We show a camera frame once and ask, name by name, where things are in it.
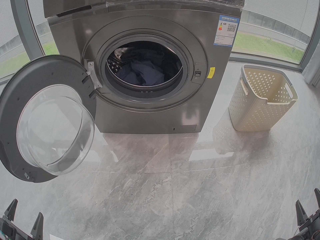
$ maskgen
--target washing machine door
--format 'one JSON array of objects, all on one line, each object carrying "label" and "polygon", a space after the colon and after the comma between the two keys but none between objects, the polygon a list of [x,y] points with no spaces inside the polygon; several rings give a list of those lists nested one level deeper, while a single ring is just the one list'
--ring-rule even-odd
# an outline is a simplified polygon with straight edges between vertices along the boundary
[{"label": "washing machine door", "polygon": [[50,55],[23,66],[0,95],[0,160],[17,178],[45,182],[80,165],[94,138],[96,96],[86,69]]}]

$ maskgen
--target beige laundry basket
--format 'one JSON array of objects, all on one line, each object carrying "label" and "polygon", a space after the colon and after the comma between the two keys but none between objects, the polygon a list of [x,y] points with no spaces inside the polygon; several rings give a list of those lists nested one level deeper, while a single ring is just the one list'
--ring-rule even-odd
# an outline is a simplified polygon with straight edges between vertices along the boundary
[{"label": "beige laundry basket", "polygon": [[284,72],[258,65],[244,65],[229,104],[235,130],[269,130],[298,100]]}]

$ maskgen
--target marble floor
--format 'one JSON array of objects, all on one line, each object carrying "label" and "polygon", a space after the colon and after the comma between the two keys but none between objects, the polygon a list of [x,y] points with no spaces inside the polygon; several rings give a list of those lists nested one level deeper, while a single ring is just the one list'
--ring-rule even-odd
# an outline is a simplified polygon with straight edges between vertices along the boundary
[{"label": "marble floor", "polygon": [[290,238],[295,202],[317,210],[320,90],[285,71],[299,101],[270,131],[236,132],[228,105],[241,63],[230,62],[201,133],[96,133],[85,161],[50,182],[22,182],[0,164],[0,211],[44,239],[242,240]]}]

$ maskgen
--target front-load washing machine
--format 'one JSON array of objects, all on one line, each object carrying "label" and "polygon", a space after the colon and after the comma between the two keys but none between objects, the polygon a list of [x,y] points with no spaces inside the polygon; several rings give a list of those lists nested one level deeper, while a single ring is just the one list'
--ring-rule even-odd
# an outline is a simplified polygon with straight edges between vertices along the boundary
[{"label": "front-load washing machine", "polygon": [[75,169],[102,133],[200,132],[244,0],[43,0],[60,55],[0,96],[0,159],[19,179]]}]

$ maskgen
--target window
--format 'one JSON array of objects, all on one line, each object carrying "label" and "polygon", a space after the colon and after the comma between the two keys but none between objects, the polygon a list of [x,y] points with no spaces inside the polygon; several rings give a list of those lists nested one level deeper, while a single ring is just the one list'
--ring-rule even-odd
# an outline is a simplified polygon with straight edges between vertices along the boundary
[{"label": "window", "polygon": [[50,27],[47,21],[35,26],[35,30],[39,37],[50,33]]},{"label": "window", "polygon": [[280,33],[283,33],[285,31],[285,28],[286,28],[285,24],[283,24],[282,22],[277,21],[277,20],[275,21],[273,30],[280,32]]},{"label": "window", "polygon": [[292,37],[295,38],[295,39],[300,40],[301,36],[302,36],[302,32],[300,32],[299,30],[295,29]]},{"label": "window", "polygon": [[29,62],[14,22],[10,0],[0,0],[0,78]]},{"label": "window", "polygon": [[299,64],[318,11],[319,0],[245,0],[232,51]]},{"label": "window", "polygon": [[302,34],[300,41],[304,43],[308,43],[309,37],[306,34]]},{"label": "window", "polygon": [[243,10],[241,14],[241,21],[242,22],[248,22],[250,12],[247,10]]},{"label": "window", "polygon": [[35,31],[38,34],[43,50],[46,55],[59,54],[57,46],[54,42],[53,37],[50,35],[49,24],[44,17],[43,3],[42,0],[28,0],[32,1],[29,3],[31,17],[35,23]]},{"label": "window", "polygon": [[254,12],[250,12],[248,23],[255,24],[261,26],[263,20],[263,16]]},{"label": "window", "polygon": [[276,21],[274,19],[271,19],[269,17],[263,17],[262,26],[268,29],[273,29],[275,26]]},{"label": "window", "polygon": [[286,34],[288,36],[293,36],[294,35],[294,28],[286,25],[286,27],[284,29],[284,34]]}]

